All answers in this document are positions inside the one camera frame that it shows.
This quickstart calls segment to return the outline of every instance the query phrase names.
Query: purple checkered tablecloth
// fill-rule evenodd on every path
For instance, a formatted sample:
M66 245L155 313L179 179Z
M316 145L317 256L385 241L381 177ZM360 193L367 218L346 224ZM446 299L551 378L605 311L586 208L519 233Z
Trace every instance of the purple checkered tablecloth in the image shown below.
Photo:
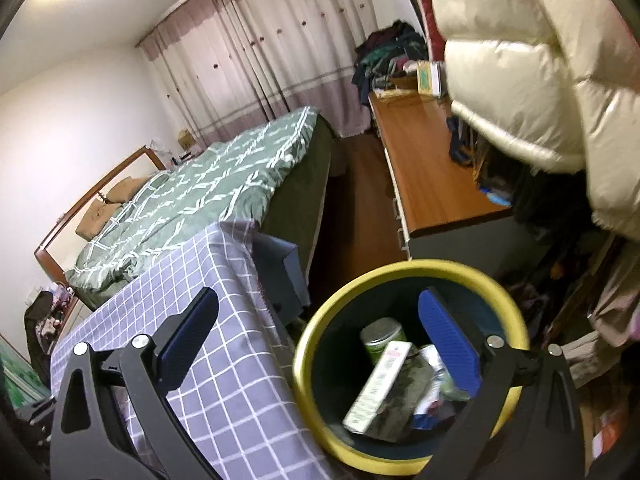
M76 343L105 350L153 334L209 286L220 299L218 322L167 399L210 464L228 480L363 478L327 457L300 416L288 382L292 348L276 330L251 258L254 228L216 222L111 298L56 347L52 390L59 391ZM136 449L159 467L126 390L117 390Z

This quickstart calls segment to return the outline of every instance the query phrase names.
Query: cream puffer jacket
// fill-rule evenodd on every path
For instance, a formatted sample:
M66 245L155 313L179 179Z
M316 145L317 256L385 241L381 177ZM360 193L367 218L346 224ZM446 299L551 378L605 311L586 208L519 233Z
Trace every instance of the cream puffer jacket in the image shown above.
M536 168L586 168L594 222L640 240L640 48L613 3L432 4L454 113Z

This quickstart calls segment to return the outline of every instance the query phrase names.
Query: brown pillow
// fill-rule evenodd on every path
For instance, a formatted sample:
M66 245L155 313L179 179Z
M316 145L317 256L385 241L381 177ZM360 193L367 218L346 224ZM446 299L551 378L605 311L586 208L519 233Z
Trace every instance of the brown pillow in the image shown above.
M137 192L142 189L150 176L141 176L140 178L123 178L119 183L113 186L107 193L107 200L111 203L124 204L131 200Z
M76 234L90 242L100 234L109 218L121 207L120 204L105 204L98 199L94 200L78 224Z

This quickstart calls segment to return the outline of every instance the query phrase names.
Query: drawer handle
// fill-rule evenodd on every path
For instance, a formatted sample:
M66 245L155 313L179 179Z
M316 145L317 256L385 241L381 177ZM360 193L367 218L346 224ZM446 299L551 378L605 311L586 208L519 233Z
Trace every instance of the drawer handle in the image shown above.
M396 220L400 219L400 208L398 207L398 198L394 197L391 201L394 208L394 215L396 215Z
M400 247L401 251L407 250L406 240L404 239L404 232L402 231L402 228L398 229L398 246Z

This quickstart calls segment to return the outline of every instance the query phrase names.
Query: headboard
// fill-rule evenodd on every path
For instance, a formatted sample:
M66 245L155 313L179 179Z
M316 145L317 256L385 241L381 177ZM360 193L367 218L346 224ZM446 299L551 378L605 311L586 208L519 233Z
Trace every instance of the headboard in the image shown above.
M76 235L76 228L90 203L98 193L106 194L121 179L147 176L153 171L165 170L153 150L143 146L129 155L125 160L102 177L69 211L63 214L44 240L38 245L34 254L44 271L54 282L66 285L65 270L76 262L76 258L86 241Z

